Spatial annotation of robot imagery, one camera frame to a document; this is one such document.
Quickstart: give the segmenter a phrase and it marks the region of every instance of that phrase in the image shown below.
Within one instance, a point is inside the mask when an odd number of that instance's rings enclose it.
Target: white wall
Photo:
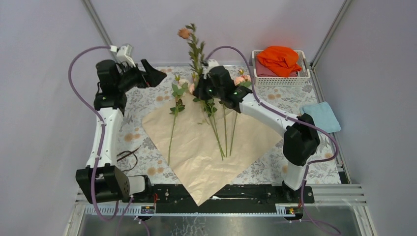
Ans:
[[[415,235],[417,1],[354,1],[317,72],[381,236]]]
[[[343,0],[91,0],[114,44],[131,43],[133,58],[150,63],[189,63],[178,29],[197,25],[205,52],[235,46],[246,57],[271,45],[304,50],[311,60]],[[242,62],[223,50],[220,62]]]
[[[103,43],[79,0],[0,1],[0,12],[0,235],[60,236],[95,121],[67,70],[78,52]],[[109,58],[95,52],[75,66],[88,101],[95,64]]]

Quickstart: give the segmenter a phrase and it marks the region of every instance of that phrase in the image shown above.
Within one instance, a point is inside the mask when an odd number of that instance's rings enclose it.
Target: kraft paper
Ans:
[[[199,206],[253,162],[269,151],[282,137],[268,126],[244,114],[238,114],[232,155],[229,156],[235,112],[226,112],[228,157],[221,159],[219,146],[200,102],[186,94],[174,127],[170,167]],[[168,162],[168,148],[174,115],[169,114],[172,100],[151,112],[142,126]],[[223,109],[217,106],[216,124],[222,148],[225,150]]]

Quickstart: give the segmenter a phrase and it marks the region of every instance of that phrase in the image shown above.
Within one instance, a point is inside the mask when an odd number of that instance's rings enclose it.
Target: table surface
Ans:
[[[241,66],[226,67],[232,78],[238,76]],[[163,106],[171,96],[171,84],[175,75],[191,81],[191,70],[187,66],[157,67],[167,73],[167,78],[156,88],[134,88],[127,95],[127,105],[121,128],[119,131],[117,150],[135,150],[138,164],[127,176],[148,175],[151,183],[180,184],[181,182],[168,166],[167,162],[155,147],[150,137],[142,128],[142,118],[153,110]],[[317,104],[316,94],[311,81],[302,87],[256,87],[256,93],[270,104],[278,108],[299,114],[300,107]],[[312,160],[330,158],[333,154],[330,140],[320,134],[321,144]],[[287,173],[288,161],[282,153],[283,141],[265,153],[249,168],[239,174],[231,184],[276,184],[281,183]],[[134,156],[130,156],[118,163],[121,170],[131,169],[135,165]],[[335,161],[313,164],[309,168],[307,183],[340,183]]]

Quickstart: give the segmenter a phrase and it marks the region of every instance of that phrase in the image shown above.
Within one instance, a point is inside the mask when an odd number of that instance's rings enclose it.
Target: white basket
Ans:
[[[297,64],[302,67],[301,71],[298,71],[298,77],[258,77],[256,75],[255,68],[255,56],[262,52],[262,50],[252,51],[252,64],[253,74],[256,78],[256,86],[303,86],[305,82],[310,78],[310,70],[307,66],[307,61],[303,51],[294,50],[298,53]]]

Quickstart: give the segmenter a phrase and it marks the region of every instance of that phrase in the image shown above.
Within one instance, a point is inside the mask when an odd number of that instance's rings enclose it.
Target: blue towel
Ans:
[[[342,129],[327,102],[303,106],[300,108],[300,112],[301,114],[309,114],[313,118],[314,124],[327,133],[337,132]]]

